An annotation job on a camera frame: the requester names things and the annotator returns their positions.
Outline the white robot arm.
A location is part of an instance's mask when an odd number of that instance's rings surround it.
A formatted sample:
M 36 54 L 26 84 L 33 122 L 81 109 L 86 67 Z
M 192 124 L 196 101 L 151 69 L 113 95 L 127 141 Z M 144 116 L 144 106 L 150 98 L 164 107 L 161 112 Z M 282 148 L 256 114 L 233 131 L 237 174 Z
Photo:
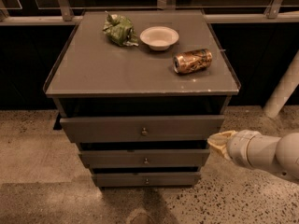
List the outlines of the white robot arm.
M 274 118 L 299 85 L 299 51 L 263 108 Z M 208 137 L 209 146 L 235 165 L 268 172 L 292 182 L 299 180 L 299 133 L 283 137 L 262 135 L 257 131 L 226 131 Z

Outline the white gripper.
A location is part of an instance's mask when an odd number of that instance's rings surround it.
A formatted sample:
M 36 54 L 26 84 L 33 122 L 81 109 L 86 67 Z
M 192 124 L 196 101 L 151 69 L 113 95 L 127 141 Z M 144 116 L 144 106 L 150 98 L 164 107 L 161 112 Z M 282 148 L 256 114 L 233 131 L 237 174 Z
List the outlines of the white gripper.
M 248 158 L 249 142 L 258 134 L 259 132 L 250 130 L 226 131 L 210 135 L 207 142 L 224 159 L 232 160 L 238 166 L 251 168 Z

